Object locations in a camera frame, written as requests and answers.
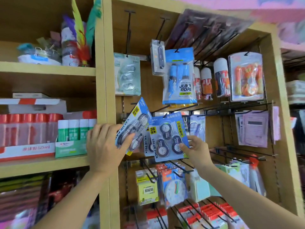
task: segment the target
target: bottle with red cap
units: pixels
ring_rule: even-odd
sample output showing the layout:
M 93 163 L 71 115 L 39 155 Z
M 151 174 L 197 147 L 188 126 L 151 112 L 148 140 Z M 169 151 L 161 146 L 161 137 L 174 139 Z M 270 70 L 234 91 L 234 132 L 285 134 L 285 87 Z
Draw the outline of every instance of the bottle with red cap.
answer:
M 32 145 L 34 144 L 35 136 L 35 114 L 21 114 L 22 122 L 19 125 L 20 136 L 18 138 L 18 145 Z
M 10 146 L 9 115 L 0 115 L 0 147 Z
M 63 119 L 63 115 L 50 113 L 47 123 L 47 143 L 56 142 L 58 135 L 58 121 Z
M 36 113 L 34 127 L 34 144 L 43 144 L 47 142 L 47 114 Z
M 22 122 L 22 114 L 10 114 L 10 146 L 17 146 L 20 137 L 20 123 Z

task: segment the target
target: green glue stick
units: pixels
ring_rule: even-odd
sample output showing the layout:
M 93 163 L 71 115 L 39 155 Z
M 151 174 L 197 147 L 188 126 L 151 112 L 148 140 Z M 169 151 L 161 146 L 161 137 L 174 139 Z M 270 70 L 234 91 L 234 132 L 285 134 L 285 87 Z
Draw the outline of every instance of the green glue stick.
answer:
M 97 123 L 96 119 L 89 119 L 89 130 L 93 129 L 96 123 Z
M 58 142 L 69 141 L 69 121 L 58 121 Z
M 79 140 L 79 120 L 69 120 L 69 141 Z
M 87 139 L 88 130 L 89 130 L 89 120 L 88 119 L 79 120 L 79 139 L 80 140 Z

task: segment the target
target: forearm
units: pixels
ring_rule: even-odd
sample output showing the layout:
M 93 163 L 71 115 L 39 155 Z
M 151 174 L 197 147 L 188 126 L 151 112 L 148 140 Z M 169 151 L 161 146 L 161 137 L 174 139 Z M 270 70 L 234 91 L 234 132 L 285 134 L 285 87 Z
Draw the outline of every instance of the forearm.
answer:
M 305 220 L 248 188 L 215 166 L 197 169 L 251 229 L 304 228 Z
M 33 229 L 82 228 L 94 200 L 108 178 L 104 173 L 88 172 L 82 181 L 63 198 Z

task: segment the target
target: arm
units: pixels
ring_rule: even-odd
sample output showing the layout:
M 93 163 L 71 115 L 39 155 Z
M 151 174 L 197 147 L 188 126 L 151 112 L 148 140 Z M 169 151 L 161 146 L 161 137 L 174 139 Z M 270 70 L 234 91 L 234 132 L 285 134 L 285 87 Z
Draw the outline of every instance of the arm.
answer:
M 305 220 L 280 207 L 266 197 L 248 188 L 212 163 L 208 144 L 196 136 L 188 148 L 180 144 L 200 177 L 208 181 L 234 208 L 251 229 L 261 228 L 304 228 Z
M 118 149 L 115 137 L 121 127 L 122 125 L 96 125 L 88 132 L 90 171 L 33 229 L 82 228 L 104 182 L 117 169 L 134 137 L 134 134 L 129 135 Z

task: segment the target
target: white cap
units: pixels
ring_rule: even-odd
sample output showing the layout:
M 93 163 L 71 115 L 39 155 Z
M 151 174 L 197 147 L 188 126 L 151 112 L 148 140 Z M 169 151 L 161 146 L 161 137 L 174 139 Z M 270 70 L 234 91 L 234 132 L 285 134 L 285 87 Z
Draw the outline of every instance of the white cap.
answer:
M 195 76 L 195 78 L 200 79 L 200 71 L 199 71 L 199 68 L 196 66 L 194 66 L 194 76 Z
M 202 69 L 200 72 L 200 78 L 202 80 L 211 79 L 212 78 L 211 69 L 209 69 L 208 67 L 205 67 L 204 69 Z
M 219 72 L 219 71 L 228 71 L 228 62 L 226 59 L 224 58 L 219 58 L 216 59 L 216 61 L 214 62 L 214 74 Z
M 69 120 L 69 128 L 79 128 L 79 120 Z
M 89 127 L 92 128 L 96 125 L 97 120 L 96 119 L 89 119 Z
M 69 121 L 68 120 L 58 121 L 58 129 L 62 129 L 62 128 L 69 128 Z
M 80 119 L 79 120 L 79 127 L 80 128 L 87 128 L 87 127 L 89 127 L 89 119 Z

